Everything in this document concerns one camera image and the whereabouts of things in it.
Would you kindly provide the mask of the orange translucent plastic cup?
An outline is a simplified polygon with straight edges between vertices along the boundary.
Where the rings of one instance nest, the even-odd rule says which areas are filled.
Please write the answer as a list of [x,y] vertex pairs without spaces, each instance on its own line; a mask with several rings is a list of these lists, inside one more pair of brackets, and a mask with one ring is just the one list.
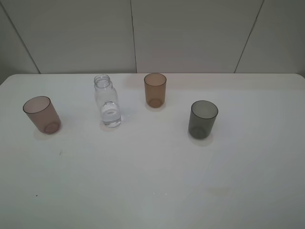
[[161,73],[150,73],[144,78],[146,103],[159,108],[165,102],[166,77]]

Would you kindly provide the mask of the pink translucent plastic cup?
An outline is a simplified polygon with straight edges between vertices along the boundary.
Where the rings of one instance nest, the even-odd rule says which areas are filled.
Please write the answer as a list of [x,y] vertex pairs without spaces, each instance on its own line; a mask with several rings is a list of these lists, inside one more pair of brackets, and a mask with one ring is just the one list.
[[31,98],[23,105],[23,111],[43,134],[54,134],[61,127],[61,120],[47,96]]

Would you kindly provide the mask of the grey translucent plastic cup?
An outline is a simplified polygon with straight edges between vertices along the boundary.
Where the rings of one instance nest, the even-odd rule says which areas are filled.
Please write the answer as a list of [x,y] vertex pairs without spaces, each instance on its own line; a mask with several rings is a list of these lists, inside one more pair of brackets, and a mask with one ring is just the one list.
[[210,101],[194,102],[188,125],[189,134],[195,139],[206,139],[212,131],[218,113],[217,106]]

